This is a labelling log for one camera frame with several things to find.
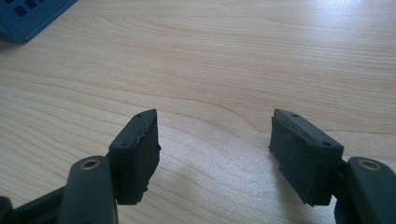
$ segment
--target black plastic part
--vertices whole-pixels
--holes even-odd
[[[14,209],[9,198],[0,197],[0,223],[14,224],[15,218]]]
[[[346,167],[346,182],[361,223],[396,223],[396,174],[387,165],[351,158]]]
[[[64,187],[18,207],[15,209],[17,223],[56,223],[63,196]]]
[[[269,148],[280,171],[304,203],[328,205],[330,177],[342,162],[344,147],[303,117],[276,109]]]
[[[89,157],[72,166],[56,223],[118,223],[110,165],[105,157]]]
[[[148,190],[160,161],[157,111],[135,115],[114,139],[106,155],[118,204],[137,204]]]

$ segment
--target light wood surface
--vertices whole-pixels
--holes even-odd
[[[270,154],[275,108],[396,170],[396,1],[80,0],[0,43],[0,195],[15,207],[157,108],[161,162],[120,223],[334,223]]]

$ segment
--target blue object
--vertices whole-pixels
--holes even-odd
[[[0,0],[0,41],[26,43],[77,0]]]

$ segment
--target black bracket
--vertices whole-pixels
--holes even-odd
[[[353,157],[303,117],[276,109],[270,150],[303,203],[329,205],[341,223],[395,223],[396,175],[382,162]]]
[[[135,115],[105,157],[76,162],[65,187],[16,209],[0,197],[0,224],[118,223],[117,204],[137,204],[160,161],[157,111]]]

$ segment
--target wood grain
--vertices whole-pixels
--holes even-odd
[[[161,162],[120,223],[334,223],[268,145],[275,108],[396,170],[396,2],[84,0],[0,43],[0,195],[14,206],[157,108]]]

